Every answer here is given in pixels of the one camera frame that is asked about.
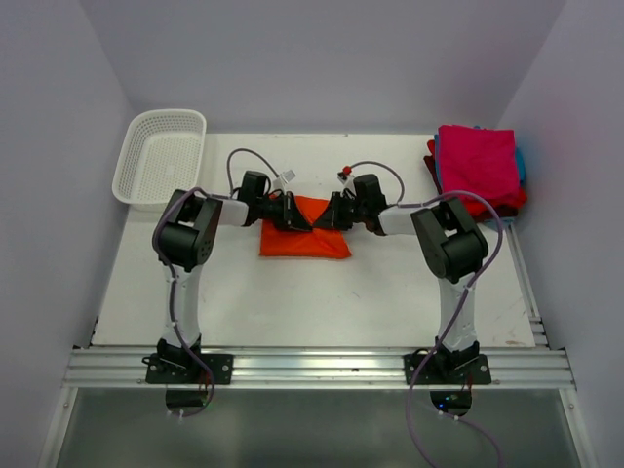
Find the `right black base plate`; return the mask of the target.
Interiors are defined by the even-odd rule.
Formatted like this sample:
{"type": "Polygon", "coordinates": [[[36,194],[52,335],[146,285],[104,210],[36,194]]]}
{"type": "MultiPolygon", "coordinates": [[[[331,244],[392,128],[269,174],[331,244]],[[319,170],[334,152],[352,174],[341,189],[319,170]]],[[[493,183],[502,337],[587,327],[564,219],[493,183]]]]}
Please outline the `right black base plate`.
{"type": "MultiPolygon", "coordinates": [[[[406,384],[410,384],[415,371],[419,368],[426,353],[408,353],[402,357],[406,384]]],[[[480,354],[476,359],[452,369],[442,365],[435,357],[430,358],[420,370],[414,381],[415,385],[489,385],[492,384],[488,358],[480,354]]]]}

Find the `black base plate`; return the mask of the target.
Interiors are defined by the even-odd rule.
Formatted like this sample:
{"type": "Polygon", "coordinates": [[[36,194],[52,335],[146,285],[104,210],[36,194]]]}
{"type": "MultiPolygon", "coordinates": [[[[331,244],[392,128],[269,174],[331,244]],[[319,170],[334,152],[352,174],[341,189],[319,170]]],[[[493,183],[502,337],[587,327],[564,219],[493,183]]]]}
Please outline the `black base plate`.
{"type": "MultiPolygon", "coordinates": [[[[426,353],[408,353],[402,357],[406,384],[410,384],[415,371],[419,368],[426,353]]],[[[415,385],[489,385],[492,384],[488,358],[480,354],[476,359],[452,369],[442,365],[435,357],[430,358],[420,370],[414,381],[415,385]]]]}
{"type": "Polygon", "coordinates": [[[188,353],[163,357],[157,353],[145,356],[145,381],[149,384],[211,384],[229,385],[234,358],[230,354],[202,354],[196,359],[188,353]]]}

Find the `orange t shirt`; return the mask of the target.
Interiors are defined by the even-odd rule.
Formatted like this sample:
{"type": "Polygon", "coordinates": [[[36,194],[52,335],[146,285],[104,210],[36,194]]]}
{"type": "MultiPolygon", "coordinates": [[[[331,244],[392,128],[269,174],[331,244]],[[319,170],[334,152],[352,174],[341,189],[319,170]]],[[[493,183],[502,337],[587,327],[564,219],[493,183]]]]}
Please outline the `orange t shirt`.
{"type": "MultiPolygon", "coordinates": [[[[329,204],[327,199],[295,195],[297,208],[313,224],[329,204]]],[[[311,232],[282,231],[270,220],[263,220],[259,255],[265,257],[314,257],[346,259],[351,251],[340,231],[313,228],[311,232]]]]}

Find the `white plastic basket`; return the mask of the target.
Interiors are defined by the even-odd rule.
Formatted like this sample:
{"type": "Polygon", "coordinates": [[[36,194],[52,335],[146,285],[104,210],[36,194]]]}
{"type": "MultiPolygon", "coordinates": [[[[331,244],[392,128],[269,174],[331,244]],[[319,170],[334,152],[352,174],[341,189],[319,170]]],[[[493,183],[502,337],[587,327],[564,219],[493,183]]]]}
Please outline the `white plastic basket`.
{"type": "Polygon", "coordinates": [[[207,122],[192,109],[154,109],[129,125],[112,180],[115,198],[136,210],[165,209],[199,180],[207,122]]]}

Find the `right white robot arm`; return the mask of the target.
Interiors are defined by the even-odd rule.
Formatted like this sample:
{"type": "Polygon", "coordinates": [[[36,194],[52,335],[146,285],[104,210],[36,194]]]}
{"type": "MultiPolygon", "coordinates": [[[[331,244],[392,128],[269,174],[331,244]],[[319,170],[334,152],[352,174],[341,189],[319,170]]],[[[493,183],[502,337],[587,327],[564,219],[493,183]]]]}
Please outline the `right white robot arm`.
{"type": "Polygon", "coordinates": [[[378,236],[414,236],[438,279],[440,327],[431,350],[403,357],[408,384],[459,384],[481,365],[475,324],[474,279],[484,267],[488,243],[457,197],[425,206],[386,202],[376,175],[360,175],[334,192],[316,228],[347,231],[356,223],[378,236]]]}

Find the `magenta folded t shirt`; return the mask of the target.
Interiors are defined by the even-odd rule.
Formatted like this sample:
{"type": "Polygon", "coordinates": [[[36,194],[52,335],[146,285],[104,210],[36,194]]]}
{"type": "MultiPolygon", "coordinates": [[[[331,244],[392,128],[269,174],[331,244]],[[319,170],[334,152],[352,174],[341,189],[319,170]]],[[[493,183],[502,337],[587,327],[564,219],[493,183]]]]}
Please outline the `magenta folded t shirt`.
{"type": "Polygon", "coordinates": [[[513,198],[520,189],[512,130],[443,125],[438,129],[436,151],[445,192],[464,190],[497,200],[513,198]]]}

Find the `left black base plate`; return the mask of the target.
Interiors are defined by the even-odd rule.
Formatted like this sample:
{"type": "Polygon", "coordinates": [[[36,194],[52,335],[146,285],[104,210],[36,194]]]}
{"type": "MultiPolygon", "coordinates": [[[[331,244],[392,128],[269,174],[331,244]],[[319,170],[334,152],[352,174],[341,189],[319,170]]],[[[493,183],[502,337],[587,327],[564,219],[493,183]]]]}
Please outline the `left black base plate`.
{"type": "Polygon", "coordinates": [[[230,354],[202,354],[196,359],[188,353],[163,357],[157,353],[145,356],[145,381],[149,384],[211,384],[229,385],[234,358],[230,354]]]}

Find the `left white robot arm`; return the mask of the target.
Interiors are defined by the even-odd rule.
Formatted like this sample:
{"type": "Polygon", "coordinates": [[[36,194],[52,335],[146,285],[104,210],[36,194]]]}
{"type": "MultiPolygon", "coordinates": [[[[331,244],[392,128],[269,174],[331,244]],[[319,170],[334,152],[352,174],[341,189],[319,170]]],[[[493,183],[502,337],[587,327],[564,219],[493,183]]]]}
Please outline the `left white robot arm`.
{"type": "Polygon", "coordinates": [[[168,272],[169,291],[166,332],[149,358],[151,370],[170,372],[184,383],[201,374],[199,286],[221,225],[249,227],[268,220],[285,232],[312,230],[294,195],[282,189],[273,193],[268,184],[267,175],[247,171],[231,197],[209,194],[199,187],[173,192],[152,234],[152,248],[168,272]]]}

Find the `aluminium mounting rail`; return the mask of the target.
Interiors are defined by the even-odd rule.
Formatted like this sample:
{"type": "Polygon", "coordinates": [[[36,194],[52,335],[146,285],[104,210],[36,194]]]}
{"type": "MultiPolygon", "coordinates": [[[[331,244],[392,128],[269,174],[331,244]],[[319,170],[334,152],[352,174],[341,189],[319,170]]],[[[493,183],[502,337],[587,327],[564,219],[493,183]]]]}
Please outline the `aluminium mounting rail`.
{"type": "MultiPolygon", "coordinates": [[[[408,385],[407,348],[221,347],[219,366],[230,389],[371,389],[408,385]]],[[[72,351],[62,383],[73,388],[144,388],[147,347],[95,346],[72,351]]],[[[575,386],[564,351],[489,348],[485,360],[461,370],[452,389],[560,390],[575,386]]]]}

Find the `dark red folded t shirt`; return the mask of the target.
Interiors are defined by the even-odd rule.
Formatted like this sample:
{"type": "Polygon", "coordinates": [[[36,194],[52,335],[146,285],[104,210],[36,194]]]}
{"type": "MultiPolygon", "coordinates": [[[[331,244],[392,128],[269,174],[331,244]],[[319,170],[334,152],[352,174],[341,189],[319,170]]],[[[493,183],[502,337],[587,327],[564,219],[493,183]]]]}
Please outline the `dark red folded t shirt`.
{"type": "MultiPolygon", "coordinates": [[[[431,155],[426,155],[423,157],[423,162],[430,176],[432,177],[437,192],[439,194],[442,194],[443,190],[438,180],[434,157],[431,155]]],[[[490,219],[493,219],[492,213],[481,202],[478,202],[474,199],[469,199],[464,203],[464,205],[467,211],[470,213],[471,217],[473,217],[476,222],[486,222],[490,219]]],[[[494,209],[501,219],[513,218],[518,214],[518,208],[515,206],[499,205],[496,206],[494,209]]]]}

